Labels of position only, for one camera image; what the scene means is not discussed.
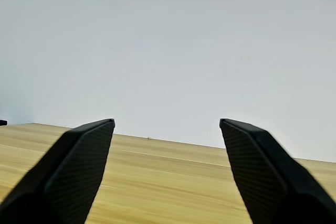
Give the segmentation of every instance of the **wood grain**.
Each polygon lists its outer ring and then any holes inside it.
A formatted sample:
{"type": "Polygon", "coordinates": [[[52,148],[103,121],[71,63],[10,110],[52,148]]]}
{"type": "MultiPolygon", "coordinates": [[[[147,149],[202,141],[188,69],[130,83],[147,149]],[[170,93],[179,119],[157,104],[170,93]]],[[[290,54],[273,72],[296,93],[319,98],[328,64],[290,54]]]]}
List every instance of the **wood grain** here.
{"type": "MultiPolygon", "coordinates": [[[[0,200],[69,130],[0,127],[0,200]]],[[[298,159],[336,199],[336,164],[298,159]]],[[[251,223],[225,150],[114,135],[87,223],[251,223]]]]}

